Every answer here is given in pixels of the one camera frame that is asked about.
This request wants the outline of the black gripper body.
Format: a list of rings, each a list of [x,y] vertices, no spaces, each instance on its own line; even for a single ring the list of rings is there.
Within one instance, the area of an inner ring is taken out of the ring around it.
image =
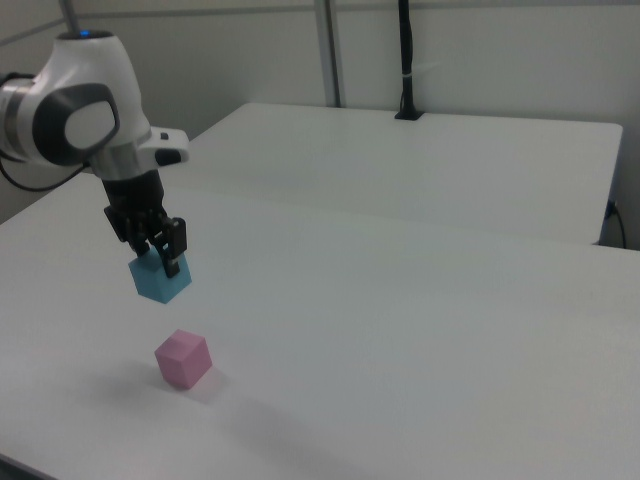
[[[149,247],[158,249],[161,237],[173,238],[181,242],[182,253],[186,251],[186,222],[170,217],[164,209],[164,188],[157,170],[128,180],[104,180],[103,186],[110,202],[105,214],[121,242],[141,234]]]

